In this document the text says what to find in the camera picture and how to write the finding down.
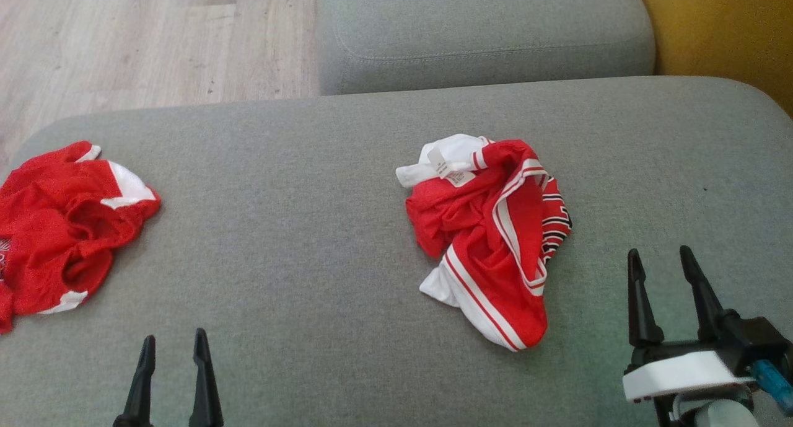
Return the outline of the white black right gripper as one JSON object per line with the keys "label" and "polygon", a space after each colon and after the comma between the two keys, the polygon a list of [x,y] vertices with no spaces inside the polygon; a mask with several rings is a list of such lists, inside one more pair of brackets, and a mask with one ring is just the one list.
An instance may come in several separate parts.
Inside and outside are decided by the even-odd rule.
{"label": "white black right gripper", "polygon": [[627,255],[628,338],[631,362],[623,374],[627,402],[650,402],[660,426],[757,426],[751,361],[757,339],[736,339],[740,316],[726,309],[691,247],[680,247],[683,275],[691,286],[698,340],[665,343],[652,313],[646,272],[637,249]]}

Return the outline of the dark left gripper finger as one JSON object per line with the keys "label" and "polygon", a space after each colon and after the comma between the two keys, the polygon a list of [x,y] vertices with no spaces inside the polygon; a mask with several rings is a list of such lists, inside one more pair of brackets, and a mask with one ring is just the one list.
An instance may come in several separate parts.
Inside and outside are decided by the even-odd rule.
{"label": "dark left gripper finger", "polygon": [[209,339],[203,328],[196,329],[193,361],[196,364],[195,402],[189,426],[224,426]]}
{"label": "dark left gripper finger", "polygon": [[145,337],[131,380],[123,412],[116,416],[113,426],[152,426],[151,378],[156,368],[156,339]]}

